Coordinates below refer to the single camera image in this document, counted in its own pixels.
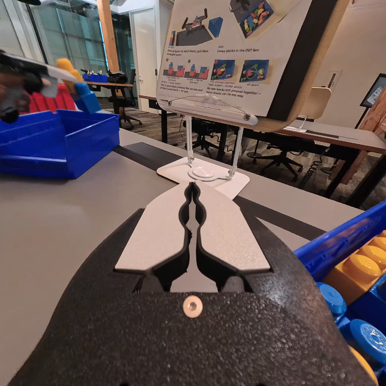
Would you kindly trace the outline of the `white door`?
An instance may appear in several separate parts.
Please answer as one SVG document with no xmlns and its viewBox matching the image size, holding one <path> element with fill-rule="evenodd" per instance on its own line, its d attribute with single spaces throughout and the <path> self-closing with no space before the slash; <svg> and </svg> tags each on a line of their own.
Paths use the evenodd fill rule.
<svg viewBox="0 0 386 386">
<path fill-rule="evenodd" d="M 149 107 L 149 100 L 143 98 L 156 95 L 157 50 L 154 8 L 143 8 L 130 12 L 130 24 L 139 109 L 157 115 L 158 111 Z"/>
</svg>

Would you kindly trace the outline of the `black office chair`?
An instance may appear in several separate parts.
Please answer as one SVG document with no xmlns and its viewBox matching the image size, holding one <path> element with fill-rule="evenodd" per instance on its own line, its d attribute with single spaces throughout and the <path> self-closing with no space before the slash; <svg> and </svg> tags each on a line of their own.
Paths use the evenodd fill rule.
<svg viewBox="0 0 386 386">
<path fill-rule="evenodd" d="M 196 140 L 192 142 L 192 148 L 200 147 L 201 150 L 205 150 L 209 156 L 210 155 L 210 147 L 220 150 L 220 147 L 216 144 L 209 142 L 206 137 L 217 138 L 217 142 L 220 142 L 220 138 L 224 132 L 224 125 L 217 122 L 212 122 L 209 120 L 201 119 L 201 118 L 192 118 L 191 120 L 191 129 L 192 133 L 196 133 Z"/>
<path fill-rule="evenodd" d="M 114 84 L 129 84 L 128 76 L 121 71 L 110 71 L 108 70 L 108 81 L 109 83 Z M 122 120 L 129 123 L 129 130 L 133 129 L 133 124 L 131 120 L 137 121 L 140 125 L 142 122 L 139 119 L 130 117 L 126 114 L 125 108 L 134 107 L 136 105 L 135 98 L 133 96 L 132 87 L 128 88 L 130 97 L 128 98 L 125 94 L 125 87 L 119 89 L 122 93 L 122 96 L 117 96 L 117 94 L 112 93 L 112 96 L 109 98 L 109 102 L 113 103 L 113 108 L 118 108 L 119 113 L 119 126 L 122 127 Z"/>
<path fill-rule="evenodd" d="M 267 149 L 277 149 L 280 151 L 280 153 L 275 154 L 275 155 L 270 155 L 270 156 L 260 156 L 257 157 L 255 160 L 271 160 L 269 164 L 267 164 L 263 169 L 260 171 L 260 175 L 264 175 L 266 171 L 272 167 L 272 166 L 277 166 L 279 167 L 280 165 L 284 165 L 287 170 L 289 170 L 293 174 L 293 182 L 296 182 L 298 180 L 298 174 L 303 171 L 303 165 L 292 160 L 291 158 L 287 157 L 287 153 L 292 152 L 286 148 L 286 147 L 279 147 L 279 146 L 274 146 L 274 145 L 268 145 Z"/>
</svg>

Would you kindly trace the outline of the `wooden desk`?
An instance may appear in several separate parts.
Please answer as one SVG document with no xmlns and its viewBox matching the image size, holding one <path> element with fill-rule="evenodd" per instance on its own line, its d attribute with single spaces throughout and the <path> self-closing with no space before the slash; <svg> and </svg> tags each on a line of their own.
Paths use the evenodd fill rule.
<svg viewBox="0 0 386 386">
<path fill-rule="evenodd" d="M 92 91 L 99 92 L 103 87 L 103 88 L 109 89 L 111 93 L 117 94 L 117 96 L 122 96 L 122 93 L 119 89 L 125 87 L 125 94 L 128 98 L 130 97 L 128 88 L 133 87 L 132 84 L 114 84 L 114 83 L 101 83 L 101 82 L 91 82 L 91 81 L 86 81 L 86 83 L 88 84 L 89 89 Z M 114 114 L 119 115 L 118 108 L 113 109 L 113 111 L 114 111 Z"/>
<path fill-rule="evenodd" d="M 236 140 L 254 139 L 257 141 L 255 152 L 247 154 L 247 157 L 253 160 L 253 164 L 257 163 L 258 160 L 255 160 L 257 157 L 280 153 L 277 149 L 267 149 L 270 144 L 286 147 L 298 156 L 306 152 L 318 155 L 319 158 L 315 160 L 316 166 L 323 162 L 323 156 L 342 161 L 340 171 L 323 191 L 323 196 L 328 199 L 341 184 L 344 175 L 353 165 L 360 151 L 375 151 L 374 153 L 385 156 L 385 144 L 372 132 L 310 121 L 306 121 L 303 128 L 306 129 L 305 133 L 284 129 L 276 133 L 258 132 L 245 128 L 242 137 L 239 136 L 239 129 L 235 129 L 235 134 Z"/>
</svg>

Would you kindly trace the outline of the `printed instruction sheet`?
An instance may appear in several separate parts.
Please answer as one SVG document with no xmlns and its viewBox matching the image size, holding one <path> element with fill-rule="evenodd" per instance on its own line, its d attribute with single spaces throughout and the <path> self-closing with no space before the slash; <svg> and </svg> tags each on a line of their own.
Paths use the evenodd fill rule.
<svg viewBox="0 0 386 386">
<path fill-rule="evenodd" d="M 311 1 L 175 1 L 156 99 L 266 117 Z"/>
</svg>

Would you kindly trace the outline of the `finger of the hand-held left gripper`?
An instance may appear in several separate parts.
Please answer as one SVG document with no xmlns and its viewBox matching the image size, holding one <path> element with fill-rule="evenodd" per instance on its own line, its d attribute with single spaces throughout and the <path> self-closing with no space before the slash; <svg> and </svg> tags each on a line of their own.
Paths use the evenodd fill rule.
<svg viewBox="0 0 386 386">
<path fill-rule="evenodd" d="M 76 76 L 72 75 L 68 70 L 58 68 L 55 66 L 43 64 L 42 68 L 39 70 L 41 77 L 49 80 L 62 80 L 77 83 L 78 80 Z"/>
<path fill-rule="evenodd" d="M 56 97 L 58 92 L 58 79 L 54 77 L 41 77 L 41 94 L 44 97 Z"/>
</svg>

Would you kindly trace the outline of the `blue plastic bin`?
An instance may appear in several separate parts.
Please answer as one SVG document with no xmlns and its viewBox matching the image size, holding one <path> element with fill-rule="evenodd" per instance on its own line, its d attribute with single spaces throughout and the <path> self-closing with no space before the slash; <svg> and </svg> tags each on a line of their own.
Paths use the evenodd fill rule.
<svg viewBox="0 0 386 386">
<path fill-rule="evenodd" d="M 111 113 L 57 110 L 19 116 L 0 125 L 0 172 L 76 179 L 120 144 Z"/>
<path fill-rule="evenodd" d="M 317 282 L 362 245 L 386 229 L 385 201 L 295 251 Z"/>
</svg>

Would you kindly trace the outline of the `framed sign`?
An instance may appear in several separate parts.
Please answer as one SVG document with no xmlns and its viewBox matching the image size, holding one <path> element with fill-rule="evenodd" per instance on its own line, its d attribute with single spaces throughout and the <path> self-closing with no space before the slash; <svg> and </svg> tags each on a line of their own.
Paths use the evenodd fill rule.
<svg viewBox="0 0 386 386">
<path fill-rule="evenodd" d="M 374 84 L 370 87 L 363 101 L 360 103 L 360 106 L 365 108 L 371 108 L 374 105 L 376 99 L 381 94 L 385 85 L 386 85 L 386 74 L 381 73 L 378 75 Z"/>
</svg>

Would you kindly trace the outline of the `person's left hand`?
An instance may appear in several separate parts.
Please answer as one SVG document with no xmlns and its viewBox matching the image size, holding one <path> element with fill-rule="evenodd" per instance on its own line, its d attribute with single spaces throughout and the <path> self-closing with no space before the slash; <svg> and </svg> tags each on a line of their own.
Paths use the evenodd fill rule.
<svg viewBox="0 0 386 386">
<path fill-rule="evenodd" d="M 30 110 L 31 99 L 24 91 L 24 76 L 11 73 L 0 74 L 0 106 L 1 110 L 11 100 L 11 104 L 22 113 Z"/>
</svg>

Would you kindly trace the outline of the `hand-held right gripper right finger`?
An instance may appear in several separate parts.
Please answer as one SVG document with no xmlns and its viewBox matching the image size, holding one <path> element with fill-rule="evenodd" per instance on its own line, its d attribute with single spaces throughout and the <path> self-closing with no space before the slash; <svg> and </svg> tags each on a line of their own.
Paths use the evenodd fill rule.
<svg viewBox="0 0 386 386">
<path fill-rule="evenodd" d="M 203 181 L 192 185 L 196 205 L 195 218 L 199 224 L 196 239 L 196 263 L 199 271 L 223 290 L 231 277 L 238 277 L 243 287 L 249 274 L 271 271 L 240 207 L 218 190 Z"/>
</svg>

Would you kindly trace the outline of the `blue two-stud block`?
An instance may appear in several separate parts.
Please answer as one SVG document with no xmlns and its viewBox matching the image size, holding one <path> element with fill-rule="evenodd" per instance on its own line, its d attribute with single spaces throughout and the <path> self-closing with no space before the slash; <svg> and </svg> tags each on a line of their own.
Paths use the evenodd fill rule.
<svg viewBox="0 0 386 386">
<path fill-rule="evenodd" d="M 84 113 L 94 114 L 102 110 L 97 96 L 92 90 L 89 89 L 87 83 L 77 82 L 74 84 L 75 94 L 72 94 L 72 98 L 76 107 Z"/>
</svg>

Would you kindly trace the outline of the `red plastic bin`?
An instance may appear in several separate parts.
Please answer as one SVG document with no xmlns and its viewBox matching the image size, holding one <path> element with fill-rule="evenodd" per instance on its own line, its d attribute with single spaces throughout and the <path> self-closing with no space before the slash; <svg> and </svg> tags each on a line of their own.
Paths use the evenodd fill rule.
<svg viewBox="0 0 386 386">
<path fill-rule="evenodd" d="M 29 95 L 31 103 L 29 105 L 29 111 L 22 112 L 20 115 L 29 113 L 51 111 L 56 113 L 59 110 L 77 110 L 74 100 L 72 99 L 65 84 L 59 83 L 56 97 L 47 98 L 41 93 L 33 93 Z"/>
</svg>

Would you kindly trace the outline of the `black backing board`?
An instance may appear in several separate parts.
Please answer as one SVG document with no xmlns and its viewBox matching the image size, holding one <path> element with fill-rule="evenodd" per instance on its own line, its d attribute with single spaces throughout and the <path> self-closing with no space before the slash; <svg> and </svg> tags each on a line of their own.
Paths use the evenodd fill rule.
<svg viewBox="0 0 386 386">
<path fill-rule="evenodd" d="M 286 121 L 337 0 L 313 0 L 278 84 L 267 118 Z"/>
</svg>

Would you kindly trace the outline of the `yellow one-stud block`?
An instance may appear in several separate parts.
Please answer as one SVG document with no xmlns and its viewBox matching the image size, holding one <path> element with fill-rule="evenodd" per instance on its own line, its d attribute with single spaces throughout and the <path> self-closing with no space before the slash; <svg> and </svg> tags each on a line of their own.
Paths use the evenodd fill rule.
<svg viewBox="0 0 386 386">
<path fill-rule="evenodd" d="M 61 58 L 56 60 L 56 66 L 59 69 L 66 70 L 68 73 L 70 73 L 72 76 L 76 78 L 75 81 L 69 81 L 69 80 L 62 80 L 65 84 L 67 90 L 70 92 L 70 94 L 78 95 L 75 85 L 77 83 L 83 82 L 83 78 L 78 70 L 76 70 L 71 61 L 67 58 Z"/>
</svg>

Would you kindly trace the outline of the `pile of mega blocks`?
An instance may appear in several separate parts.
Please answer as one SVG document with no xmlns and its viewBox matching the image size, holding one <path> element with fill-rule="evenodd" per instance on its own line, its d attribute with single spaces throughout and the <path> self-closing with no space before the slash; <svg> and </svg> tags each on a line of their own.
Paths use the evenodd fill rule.
<svg viewBox="0 0 386 386">
<path fill-rule="evenodd" d="M 385 230 L 338 263 L 317 286 L 356 359 L 376 385 L 385 385 Z"/>
</svg>

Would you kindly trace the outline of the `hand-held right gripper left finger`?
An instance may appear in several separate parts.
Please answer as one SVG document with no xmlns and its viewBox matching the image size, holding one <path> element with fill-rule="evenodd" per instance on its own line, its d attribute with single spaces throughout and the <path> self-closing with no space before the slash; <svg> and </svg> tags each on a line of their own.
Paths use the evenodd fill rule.
<svg viewBox="0 0 386 386">
<path fill-rule="evenodd" d="M 155 276 L 162 287 L 186 273 L 190 262 L 189 205 L 192 183 L 183 182 L 143 210 L 115 270 Z"/>
</svg>

